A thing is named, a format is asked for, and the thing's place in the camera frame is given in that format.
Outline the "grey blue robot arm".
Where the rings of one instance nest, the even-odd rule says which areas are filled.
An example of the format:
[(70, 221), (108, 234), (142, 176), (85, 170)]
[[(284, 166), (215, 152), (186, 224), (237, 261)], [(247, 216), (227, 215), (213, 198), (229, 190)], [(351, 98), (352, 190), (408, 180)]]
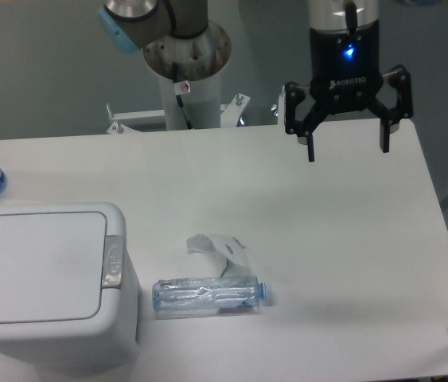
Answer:
[[(222, 126), (219, 76), (232, 46), (209, 19), (207, 2), (106, 1), (97, 14), (113, 44), (124, 53), (142, 51), (157, 75), (168, 129)], [(327, 117), (368, 110), (380, 120), (380, 149), (388, 152), (413, 102), (405, 67), (380, 72), (378, 2), (310, 1), (308, 14), (312, 78), (284, 85), (286, 133), (313, 150)]]

